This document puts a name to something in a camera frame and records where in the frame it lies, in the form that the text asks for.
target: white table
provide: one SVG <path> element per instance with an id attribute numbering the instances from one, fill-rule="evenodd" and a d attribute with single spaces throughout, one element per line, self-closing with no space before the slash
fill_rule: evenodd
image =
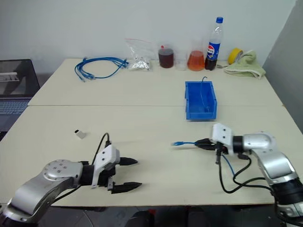
<path id="1" fill-rule="evenodd" d="M 217 121 L 235 134 L 260 130 L 275 135 L 278 147 L 303 175 L 303 136 L 282 106 L 218 106 Z M 225 194 L 218 179 L 215 154 L 174 141 L 209 137 L 213 122 L 188 122 L 183 106 L 30 106 L 0 143 L 0 202 L 8 202 L 15 190 L 56 159 L 91 161 L 101 135 L 109 132 L 121 156 L 140 164 L 117 167 L 114 180 L 142 182 L 131 192 L 114 194 L 105 188 L 81 187 L 55 203 L 62 206 L 143 206 L 189 204 L 257 204 L 273 202 L 267 190 L 243 188 Z M 75 129 L 87 132 L 83 140 Z M 246 161 L 229 158 L 236 170 Z M 227 188 L 234 187 L 223 162 Z M 261 176 L 256 160 L 239 177 Z"/>
<path id="2" fill-rule="evenodd" d="M 65 60 L 29 105 L 184 106 L 185 81 L 199 81 L 203 76 L 213 82 L 218 105 L 282 105 L 265 77 L 261 80 L 237 77 L 222 69 L 200 72 L 163 69 L 153 62 L 153 72 L 119 70 L 110 78 L 83 83 L 74 72 L 80 61 Z M 84 68 L 99 76 L 116 70 L 107 61 L 92 62 Z"/>

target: laptop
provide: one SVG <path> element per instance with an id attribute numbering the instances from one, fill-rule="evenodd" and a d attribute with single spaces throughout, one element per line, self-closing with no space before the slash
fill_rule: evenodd
<path id="1" fill-rule="evenodd" d="M 30 59 L 0 61 L 1 134 L 11 128 L 39 88 Z"/>

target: plastic bag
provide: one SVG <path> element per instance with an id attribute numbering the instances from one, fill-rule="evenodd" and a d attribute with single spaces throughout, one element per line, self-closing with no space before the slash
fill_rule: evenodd
<path id="1" fill-rule="evenodd" d="M 125 41 L 133 57 L 127 68 L 129 70 L 150 71 L 150 60 L 155 56 L 152 43 L 140 39 L 125 39 Z"/>

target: blue plastic bin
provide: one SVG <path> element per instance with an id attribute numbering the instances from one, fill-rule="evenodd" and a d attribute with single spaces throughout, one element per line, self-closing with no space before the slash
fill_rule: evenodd
<path id="1" fill-rule="evenodd" d="M 217 117 L 217 99 L 214 94 L 213 83 L 211 81 L 202 83 L 201 86 L 201 81 L 185 82 L 187 120 L 204 121 Z"/>

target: green towel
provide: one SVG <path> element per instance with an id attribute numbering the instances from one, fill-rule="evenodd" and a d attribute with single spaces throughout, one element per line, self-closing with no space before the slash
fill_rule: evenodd
<path id="1" fill-rule="evenodd" d="M 266 73 L 257 62 L 255 51 L 248 51 L 242 54 L 237 62 L 224 68 L 224 71 L 236 76 L 254 76 L 258 79 L 261 79 L 261 77 Z"/>

